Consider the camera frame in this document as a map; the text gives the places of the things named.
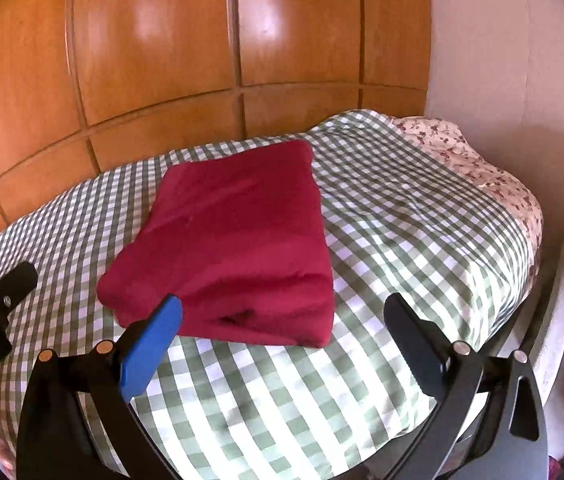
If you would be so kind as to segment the dark red cloth garment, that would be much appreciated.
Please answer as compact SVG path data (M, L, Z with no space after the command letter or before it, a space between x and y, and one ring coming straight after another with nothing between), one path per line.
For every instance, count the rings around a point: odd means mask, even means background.
M172 295L183 336L325 347L335 298L312 159L295 140L172 166L100 303L127 327Z

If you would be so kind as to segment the green white checkered bedsheet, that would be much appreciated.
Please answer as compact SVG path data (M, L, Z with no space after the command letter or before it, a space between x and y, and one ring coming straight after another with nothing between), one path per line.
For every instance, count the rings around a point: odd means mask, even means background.
M432 402L385 329L399 292L450 339L480 347L529 292L530 249L513 216L411 143L392 117L350 110L303 134L322 196L335 318L320 350L175 338L133 403L188 479L328 479L414 429ZM96 281L133 240L166 171L262 148L265 139L185 148L106 171L0 233L0 276L39 274L9 326L0 424L14 442L43 348L75 354L122 331Z

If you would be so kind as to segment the wooden wardrobe doors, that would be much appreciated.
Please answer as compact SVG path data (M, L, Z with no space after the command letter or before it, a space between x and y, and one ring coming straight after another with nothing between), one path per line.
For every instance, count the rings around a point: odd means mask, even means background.
M430 0L0 0L0 232L77 183L370 107L423 113Z

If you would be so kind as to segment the floral pillow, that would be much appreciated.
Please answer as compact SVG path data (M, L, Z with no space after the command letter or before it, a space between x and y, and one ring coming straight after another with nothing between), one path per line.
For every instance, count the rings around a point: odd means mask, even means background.
M513 174L487 162L454 122L422 116L393 117L391 121L411 143L476 185L513 216L530 249L528 278L533 284L543 237L543 212L536 196Z

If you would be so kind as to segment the white bed frame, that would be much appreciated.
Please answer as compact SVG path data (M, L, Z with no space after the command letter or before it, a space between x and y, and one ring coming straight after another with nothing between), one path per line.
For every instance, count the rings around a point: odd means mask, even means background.
M507 358L517 350L526 353L545 408L564 358L564 241L559 255L540 267L526 299L480 352Z

